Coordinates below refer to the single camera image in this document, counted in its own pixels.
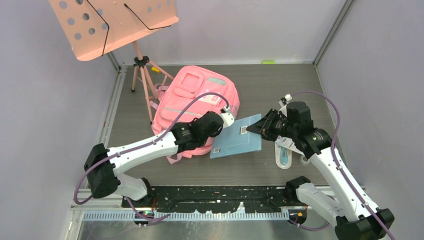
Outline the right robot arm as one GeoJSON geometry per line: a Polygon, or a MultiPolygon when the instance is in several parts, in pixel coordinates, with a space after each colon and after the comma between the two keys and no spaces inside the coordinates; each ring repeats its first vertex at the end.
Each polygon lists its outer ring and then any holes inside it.
{"type": "Polygon", "coordinates": [[[314,126],[310,108],[302,101],[287,105],[286,113],[271,109],[247,127],[267,141],[278,137],[294,145],[319,170],[335,194],[332,199],[304,176],[286,183],[285,198],[291,205],[312,207],[334,228],[339,240],[380,240],[387,236],[395,218],[380,208],[361,188],[332,146],[332,138],[314,126]]]}

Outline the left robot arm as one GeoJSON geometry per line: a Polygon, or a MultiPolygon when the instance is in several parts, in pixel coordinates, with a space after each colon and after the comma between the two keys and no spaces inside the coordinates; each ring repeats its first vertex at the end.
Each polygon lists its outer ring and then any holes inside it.
{"type": "Polygon", "coordinates": [[[148,207],[154,199],[148,181],[130,177],[126,171],[160,157],[203,147],[209,138],[218,136],[234,121],[229,111],[208,111],[190,122],[175,122],[167,130],[132,144],[111,148],[102,143],[93,146],[83,166],[91,197],[101,199],[118,194],[148,207]]]}

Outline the light blue thin notebook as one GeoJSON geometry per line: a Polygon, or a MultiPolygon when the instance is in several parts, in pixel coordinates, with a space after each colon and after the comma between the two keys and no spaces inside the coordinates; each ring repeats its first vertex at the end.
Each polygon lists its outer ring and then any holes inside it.
{"type": "Polygon", "coordinates": [[[221,133],[214,138],[209,157],[211,159],[216,159],[261,151],[261,136],[247,131],[247,127],[258,122],[261,118],[261,114],[256,114],[237,119],[231,126],[224,128],[221,133]]]}

